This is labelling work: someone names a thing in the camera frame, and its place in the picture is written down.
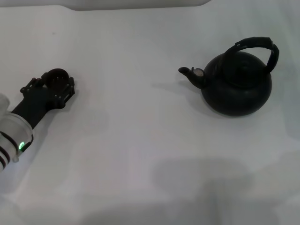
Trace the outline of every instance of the kettle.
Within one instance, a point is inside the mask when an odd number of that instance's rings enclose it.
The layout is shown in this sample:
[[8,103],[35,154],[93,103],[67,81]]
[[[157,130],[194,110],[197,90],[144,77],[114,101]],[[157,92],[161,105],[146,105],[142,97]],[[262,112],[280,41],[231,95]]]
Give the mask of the kettle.
[[[271,50],[267,65],[246,52],[246,48]],[[201,89],[205,101],[217,112],[229,116],[254,113],[268,100],[272,90],[270,72],[275,68],[279,50],[269,37],[251,37],[237,42],[215,57],[204,70],[181,67],[185,75]]]

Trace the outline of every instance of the kettle body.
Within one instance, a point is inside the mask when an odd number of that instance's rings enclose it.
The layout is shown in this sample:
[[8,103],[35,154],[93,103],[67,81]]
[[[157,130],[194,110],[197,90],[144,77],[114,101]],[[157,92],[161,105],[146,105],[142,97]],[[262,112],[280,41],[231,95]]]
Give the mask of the kettle body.
[[[259,58],[240,50],[264,47],[272,51],[265,65]],[[204,70],[179,69],[200,88],[205,101],[217,112],[229,116],[254,113],[268,100],[272,90],[270,72],[275,68],[279,50],[268,37],[244,39],[214,58]]]

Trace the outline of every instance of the kettle spout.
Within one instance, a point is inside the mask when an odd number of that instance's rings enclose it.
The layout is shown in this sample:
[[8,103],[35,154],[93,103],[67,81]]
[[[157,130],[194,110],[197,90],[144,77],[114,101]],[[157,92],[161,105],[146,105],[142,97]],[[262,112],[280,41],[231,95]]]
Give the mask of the kettle spout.
[[178,70],[180,73],[182,73],[184,76],[187,77],[187,79],[197,88],[203,89],[206,87],[206,78],[205,73],[202,69],[189,69],[187,67],[181,67]]

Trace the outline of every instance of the green led light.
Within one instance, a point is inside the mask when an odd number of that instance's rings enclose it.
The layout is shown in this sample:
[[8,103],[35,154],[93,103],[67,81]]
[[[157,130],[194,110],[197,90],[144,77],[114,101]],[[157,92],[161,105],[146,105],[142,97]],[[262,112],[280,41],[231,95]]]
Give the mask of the green led light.
[[25,143],[21,142],[21,144],[19,145],[19,150],[21,150],[21,148],[23,148],[24,145],[25,145]]

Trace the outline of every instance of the kettle handle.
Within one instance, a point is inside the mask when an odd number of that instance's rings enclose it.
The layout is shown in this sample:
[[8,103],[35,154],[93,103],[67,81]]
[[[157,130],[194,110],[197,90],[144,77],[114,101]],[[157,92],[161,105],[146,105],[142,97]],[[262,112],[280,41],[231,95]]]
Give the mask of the kettle handle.
[[233,47],[228,49],[223,54],[222,59],[219,61],[218,68],[223,67],[223,63],[227,57],[246,48],[270,49],[272,51],[271,56],[269,58],[267,66],[264,69],[264,72],[268,74],[275,68],[279,58],[279,49],[275,44],[273,44],[272,40],[269,37],[250,37],[235,43]]

